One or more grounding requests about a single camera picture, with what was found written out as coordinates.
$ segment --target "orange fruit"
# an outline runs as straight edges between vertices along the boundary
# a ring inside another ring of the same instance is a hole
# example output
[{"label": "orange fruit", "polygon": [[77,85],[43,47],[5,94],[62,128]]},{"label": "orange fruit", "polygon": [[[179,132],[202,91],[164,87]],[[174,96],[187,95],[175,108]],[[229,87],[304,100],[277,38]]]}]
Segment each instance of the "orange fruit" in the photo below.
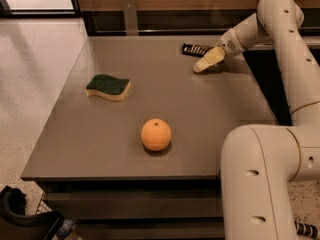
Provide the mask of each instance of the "orange fruit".
[{"label": "orange fruit", "polygon": [[160,151],[166,148],[171,140],[171,129],[161,119],[150,119],[141,130],[142,143],[151,151]]}]

